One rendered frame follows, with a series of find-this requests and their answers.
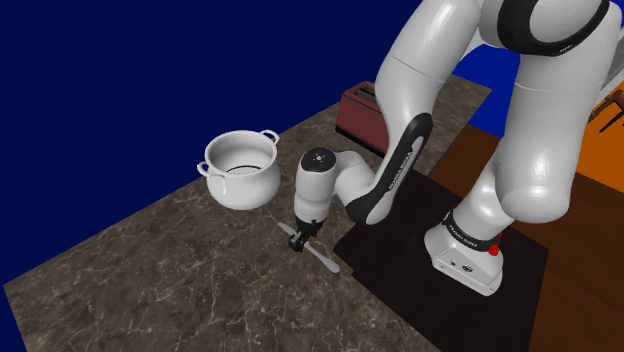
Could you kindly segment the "silver butter knife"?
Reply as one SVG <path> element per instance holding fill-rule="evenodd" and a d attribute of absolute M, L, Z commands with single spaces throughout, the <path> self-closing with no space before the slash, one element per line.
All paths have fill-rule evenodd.
<path fill-rule="evenodd" d="M 310 245 L 308 238 L 305 237 L 301 231 L 296 231 L 285 223 L 278 222 L 277 225 L 288 235 L 288 243 L 291 249 L 296 252 L 303 252 L 304 250 L 307 250 L 320 262 L 322 262 L 332 273 L 337 274 L 340 272 L 339 265 L 314 249 Z"/>

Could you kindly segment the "dark red toaster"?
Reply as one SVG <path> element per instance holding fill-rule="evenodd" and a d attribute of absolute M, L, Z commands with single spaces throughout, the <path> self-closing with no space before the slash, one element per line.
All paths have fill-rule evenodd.
<path fill-rule="evenodd" d="M 373 83 L 363 81 L 342 94 L 336 131 L 380 157 L 385 155 L 389 138 Z"/>

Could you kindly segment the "dark robot stand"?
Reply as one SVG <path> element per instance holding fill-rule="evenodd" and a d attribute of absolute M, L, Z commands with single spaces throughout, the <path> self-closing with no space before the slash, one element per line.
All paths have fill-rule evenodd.
<path fill-rule="evenodd" d="M 424 234 L 458 195 L 410 172 L 390 214 L 355 225 L 334 247 L 354 278 L 441 352 L 529 352 L 548 250 L 513 228 L 502 234 L 500 288 L 485 297 L 432 266 Z"/>

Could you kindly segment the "dark wooden chair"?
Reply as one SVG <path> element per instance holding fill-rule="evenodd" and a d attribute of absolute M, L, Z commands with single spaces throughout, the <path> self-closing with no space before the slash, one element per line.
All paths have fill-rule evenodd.
<path fill-rule="evenodd" d="M 618 88 L 592 111 L 588 121 L 591 133 L 602 134 L 611 127 L 624 127 L 624 89 Z"/>

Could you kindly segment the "white two-handled pot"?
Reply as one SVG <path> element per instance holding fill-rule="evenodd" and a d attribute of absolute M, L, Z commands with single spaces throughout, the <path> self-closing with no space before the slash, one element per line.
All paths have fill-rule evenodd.
<path fill-rule="evenodd" d="M 276 161 L 279 140 L 272 130 L 236 130 L 215 137 L 197 165 L 210 195 L 233 210 L 252 210 L 268 203 L 281 182 Z"/>

